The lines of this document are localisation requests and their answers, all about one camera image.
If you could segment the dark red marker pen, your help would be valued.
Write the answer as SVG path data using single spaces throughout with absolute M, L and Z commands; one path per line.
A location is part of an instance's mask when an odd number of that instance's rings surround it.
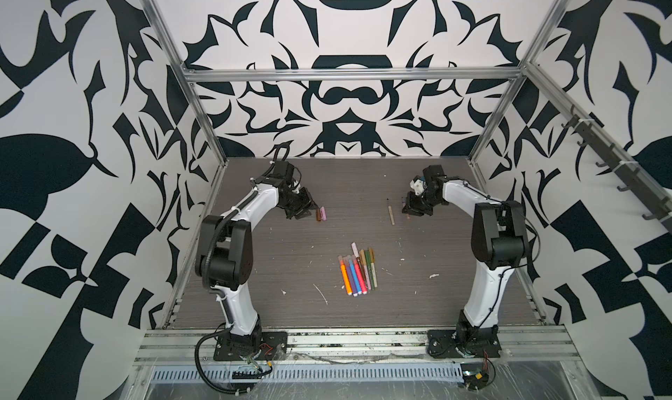
M 358 268 L 359 268 L 359 271 L 360 271 L 360 277 L 361 277 L 360 279 L 362 281 L 362 288 L 363 288 L 362 292 L 367 293 L 369 291 L 369 286 L 368 286 L 368 281 L 367 281 L 367 278 L 366 278 L 366 272 L 365 272 L 365 269 L 364 269 L 364 265 L 363 265 L 362 259 L 360 257 L 357 257 L 357 264 L 358 264 Z

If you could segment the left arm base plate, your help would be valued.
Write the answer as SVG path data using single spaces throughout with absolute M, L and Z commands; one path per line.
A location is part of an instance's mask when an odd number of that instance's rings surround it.
M 252 335 L 222 335 L 216 338 L 216 362 L 231 362 L 252 356 L 254 359 L 273 361 L 284 359 L 288 345 L 286 332 L 256 332 Z

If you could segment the blue marker pen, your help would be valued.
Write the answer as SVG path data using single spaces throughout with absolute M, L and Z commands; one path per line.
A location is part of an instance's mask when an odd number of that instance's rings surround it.
M 358 279 L 355 262 L 351 256 L 348 256 L 348 267 L 353 278 L 353 295 L 358 296 L 362 294 L 362 288 Z

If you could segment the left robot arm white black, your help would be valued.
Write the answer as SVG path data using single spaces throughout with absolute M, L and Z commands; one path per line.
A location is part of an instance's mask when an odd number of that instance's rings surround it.
M 298 220 L 318 208 L 300 181 L 301 173 L 292 163 L 273 161 L 253 179 L 252 190 L 238 204 L 201 223 L 195 273 L 221 306 L 226 327 L 219 336 L 245 349 L 258 348 L 262 338 L 261 318 L 248 289 L 254 266 L 253 231 L 273 209 Z

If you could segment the olive tan marker pen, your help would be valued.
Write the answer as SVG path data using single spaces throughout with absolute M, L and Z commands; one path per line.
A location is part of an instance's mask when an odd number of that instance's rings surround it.
M 360 250 L 360 259 L 362 260 L 362 269 L 364 270 L 364 277 L 366 279 L 366 284 L 367 284 L 367 290 L 368 292 L 371 292 L 373 290 L 373 284 L 371 281 L 371 277 L 369 274 L 369 267 L 367 264 L 366 256 L 364 250 Z

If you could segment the grey hook rack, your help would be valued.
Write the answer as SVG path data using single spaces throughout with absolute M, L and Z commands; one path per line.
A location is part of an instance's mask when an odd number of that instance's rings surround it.
M 622 183 L 617 189 L 621 193 L 632 193 L 647 209 L 647 214 L 643 214 L 642 219 L 658 221 L 671 233 L 671 194 L 617 143 L 598 120 L 582 117 L 574 105 L 561 113 L 567 119 L 562 125 L 563 129 L 579 137 L 579 150 L 574 161 L 577 177 L 580 177 L 581 159 L 586 149 L 590 149 L 598 157 L 596 167 L 615 174 Z

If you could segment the light pink marker pen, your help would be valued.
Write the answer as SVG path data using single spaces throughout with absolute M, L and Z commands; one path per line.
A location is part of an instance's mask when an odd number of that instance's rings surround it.
M 352 250 L 353 250 L 353 256 L 355 257 L 355 262 L 356 262 L 356 270 L 358 273 L 358 279 L 360 281 L 360 286 L 362 288 L 362 293 L 367 294 L 370 290 L 370 285 L 369 281 L 367 280 L 367 269 L 363 263 L 362 256 L 360 254 L 360 251 L 358 250 L 358 247 L 356 243 L 351 244 Z

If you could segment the aluminium frame crossbar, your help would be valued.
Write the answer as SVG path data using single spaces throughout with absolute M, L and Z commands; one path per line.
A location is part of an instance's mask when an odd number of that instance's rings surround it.
M 189 83 L 282 82 L 282 81 L 357 81 L 357 80 L 444 80 L 514 79 L 521 74 L 516 67 L 494 68 L 403 68 L 403 69 L 184 69 Z

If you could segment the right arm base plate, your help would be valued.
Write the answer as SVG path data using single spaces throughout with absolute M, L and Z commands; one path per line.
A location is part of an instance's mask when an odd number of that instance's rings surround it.
M 502 344 L 498 330 L 497 327 L 474 331 L 430 330 L 427 353 L 436 359 L 500 358 Z

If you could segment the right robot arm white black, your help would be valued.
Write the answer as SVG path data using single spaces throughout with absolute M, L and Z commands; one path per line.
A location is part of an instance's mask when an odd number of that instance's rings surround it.
M 476 274 L 453 337 L 462 348 L 494 343 L 503 293 L 514 270 L 531 256 L 523 206 L 497 200 L 466 180 L 449 177 L 441 165 L 426 167 L 409 187 L 402 210 L 409 216 L 432 216 L 435 207 L 453 204 L 472 218 Z

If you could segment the orange marker pen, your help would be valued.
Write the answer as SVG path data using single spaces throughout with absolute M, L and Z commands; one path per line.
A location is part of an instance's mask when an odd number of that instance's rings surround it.
M 349 277 L 348 277 L 348 268 L 345 265 L 345 261 L 344 261 L 343 256 L 339 256 L 339 268 L 341 270 L 341 276 L 342 276 L 343 281 L 344 281 L 346 293 L 348 294 L 348 296 L 352 296 L 353 291 L 352 291 L 352 287 L 350 285 L 350 280 L 349 280 Z

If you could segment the lilac pink marker pen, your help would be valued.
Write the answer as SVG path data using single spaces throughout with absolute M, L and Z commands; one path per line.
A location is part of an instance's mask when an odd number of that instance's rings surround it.
M 394 215 L 394 210 L 392 209 L 390 199 L 386 199 L 386 206 L 388 210 L 388 216 L 390 218 L 390 224 L 391 226 L 395 226 L 396 220 L 395 220 L 395 215 Z

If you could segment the aluminium front rail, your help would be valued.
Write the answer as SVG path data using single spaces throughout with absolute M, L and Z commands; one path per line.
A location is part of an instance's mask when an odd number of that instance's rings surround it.
M 261 354 L 304 363 L 374 363 L 428 360 L 429 328 L 288 328 L 285 342 L 264 342 Z M 185 365 L 203 329 L 156 330 L 145 334 L 135 360 L 140 365 Z M 572 338 L 562 326 L 504 326 L 500 358 L 521 361 L 578 361 Z

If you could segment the circuit board with green light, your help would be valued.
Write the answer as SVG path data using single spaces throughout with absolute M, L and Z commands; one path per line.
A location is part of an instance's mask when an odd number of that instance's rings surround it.
M 496 376 L 496 368 L 490 363 L 482 367 L 463 368 L 461 386 L 468 391 L 483 391 L 495 381 Z

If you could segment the green marker pen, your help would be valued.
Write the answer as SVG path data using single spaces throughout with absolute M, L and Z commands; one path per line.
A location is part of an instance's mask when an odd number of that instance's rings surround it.
M 367 249 L 365 252 L 366 259 L 367 259 L 367 267 L 369 267 L 369 276 L 370 276 L 370 283 L 372 286 L 372 289 L 376 289 L 378 284 L 377 284 L 377 277 L 376 277 L 376 265 L 374 264 L 375 258 L 374 258 L 374 252 L 371 247 Z

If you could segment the pink red marker pen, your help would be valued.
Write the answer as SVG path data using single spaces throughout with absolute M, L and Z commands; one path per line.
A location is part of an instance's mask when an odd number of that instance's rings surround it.
M 362 275 L 362 269 L 360 267 L 359 258 L 354 258 L 353 263 L 354 263 L 353 265 L 355 266 L 355 273 L 356 273 L 356 276 L 357 276 L 357 279 L 358 279 L 358 283 L 360 285 L 360 290 L 361 290 L 360 292 L 362 294 L 367 294 L 368 293 L 367 284 L 366 284 L 366 282 L 364 280 L 364 277 Z

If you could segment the purple marker pen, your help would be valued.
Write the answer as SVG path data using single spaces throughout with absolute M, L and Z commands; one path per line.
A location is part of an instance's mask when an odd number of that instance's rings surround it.
M 348 277 L 348 287 L 350 288 L 350 294 L 352 296 L 356 297 L 358 295 L 356 285 L 355 285 L 356 281 L 353 278 L 354 276 L 353 276 L 353 273 L 350 269 L 350 264 L 349 264 L 348 258 L 344 259 L 344 265 L 345 265 L 345 270 L 346 270 L 346 276 Z

